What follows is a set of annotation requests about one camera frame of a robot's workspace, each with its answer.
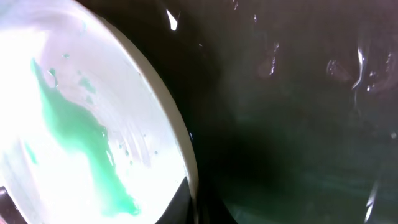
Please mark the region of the white plate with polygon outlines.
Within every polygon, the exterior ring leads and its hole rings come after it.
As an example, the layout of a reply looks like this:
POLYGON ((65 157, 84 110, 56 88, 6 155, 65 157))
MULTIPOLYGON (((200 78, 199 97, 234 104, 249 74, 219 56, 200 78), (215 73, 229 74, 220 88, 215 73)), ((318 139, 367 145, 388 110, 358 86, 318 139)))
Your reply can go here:
POLYGON ((76 1, 1 2, 1 185, 27 223, 156 223, 198 171, 143 53, 76 1))

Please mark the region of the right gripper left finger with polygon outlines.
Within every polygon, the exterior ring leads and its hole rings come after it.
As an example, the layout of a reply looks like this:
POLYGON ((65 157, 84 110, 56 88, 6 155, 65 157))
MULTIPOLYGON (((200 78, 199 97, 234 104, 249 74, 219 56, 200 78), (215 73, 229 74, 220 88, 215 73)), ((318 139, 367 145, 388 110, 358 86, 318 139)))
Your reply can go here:
POLYGON ((27 224, 5 187, 1 187, 0 200, 1 224, 27 224))

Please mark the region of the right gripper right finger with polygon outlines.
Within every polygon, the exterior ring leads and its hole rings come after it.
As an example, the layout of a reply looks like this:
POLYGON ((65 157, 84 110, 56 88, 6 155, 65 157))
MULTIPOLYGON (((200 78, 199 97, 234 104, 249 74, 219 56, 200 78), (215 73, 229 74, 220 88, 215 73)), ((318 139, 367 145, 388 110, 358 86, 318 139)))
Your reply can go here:
POLYGON ((192 224, 192 198, 186 177, 156 224, 192 224))

